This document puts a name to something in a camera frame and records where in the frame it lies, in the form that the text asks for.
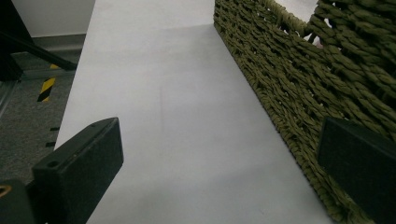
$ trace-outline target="white wall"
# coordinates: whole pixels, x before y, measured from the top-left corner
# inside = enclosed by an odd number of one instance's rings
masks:
[[[86,34],[95,0],[12,0],[32,37]]]

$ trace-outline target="wicker weave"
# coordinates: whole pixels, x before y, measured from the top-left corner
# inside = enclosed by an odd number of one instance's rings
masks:
[[[216,0],[214,19],[329,215],[372,223],[316,155],[326,116],[396,140],[396,1],[319,0],[305,23],[274,0]]]

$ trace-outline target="yellow and black hazard tape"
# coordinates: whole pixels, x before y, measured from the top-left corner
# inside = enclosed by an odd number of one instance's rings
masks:
[[[52,63],[52,64],[49,66],[49,68],[50,68],[50,69],[57,69],[57,68],[59,68],[59,67],[58,67],[58,65]]]
[[[38,102],[47,102],[50,99],[50,91],[52,90],[52,86],[55,83],[55,77],[47,78],[43,87],[41,88],[41,92],[38,95]]]

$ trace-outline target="olive green wicker basket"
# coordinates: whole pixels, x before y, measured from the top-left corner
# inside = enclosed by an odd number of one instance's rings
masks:
[[[396,140],[396,1],[319,0],[305,23],[275,0],[216,0],[214,19],[329,215],[372,223],[319,167],[317,147],[326,116]]]

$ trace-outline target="white table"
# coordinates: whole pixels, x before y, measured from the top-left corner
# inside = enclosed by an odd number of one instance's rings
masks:
[[[96,0],[57,146],[120,118],[89,223],[332,223],[213,27],[214,0]]]

